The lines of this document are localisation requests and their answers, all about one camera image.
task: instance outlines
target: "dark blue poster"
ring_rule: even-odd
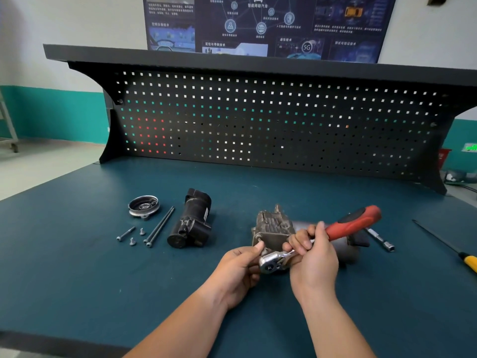
[[[376,63],[396,0],[144,0],[150,50]]]

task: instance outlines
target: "floor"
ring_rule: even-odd
[[[19,153],[0,145],[0,200],[98,161],[104,145],[32,139],[20,141]],[[474,207],[477,194],[457,186],[448,192]],[[47,356],[0,348],[0,358],[46,358]]]

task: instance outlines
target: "red handle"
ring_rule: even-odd
[[[333,241],[370,227],[380,219],[381,209],[378,206],[362,207],[331,224],[325,231],[330,236],[330,241]]]

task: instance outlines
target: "blue tabletop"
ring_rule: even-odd
[[[170,206],[180,216],[188,188],[212,198],[204,248],[171,248],[169,222],[152,249],[116,236],[151,231]],[[157,196],[147,222],[128,202]],[[222,255],[250,245],[257,213],[280,203],[293,220],[333,222],[376,204],[375,226],[396,246],[374,241],[340,269],[339,301],[379,357],[475,354],[477,275],[415,226],[417,219],[477,253],[477,210],[396,180],[154,158],[90,165],[0,201],[0,331],[133,347],[211,274]],[[287,274],[264,276],[225,318],[212,357],[313,355]]]

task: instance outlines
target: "person's right hand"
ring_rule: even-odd
[[[312,246],[310,239],[313,237],[315,242]],[[312,297],[336,299],[334,283],[338,258],[325,232],[324,222],[299,230],[288,241],[283,244],[283,250],[289,252],[295,249],[298,253],[289,262],[291,288],[298,302],[303,305]]]

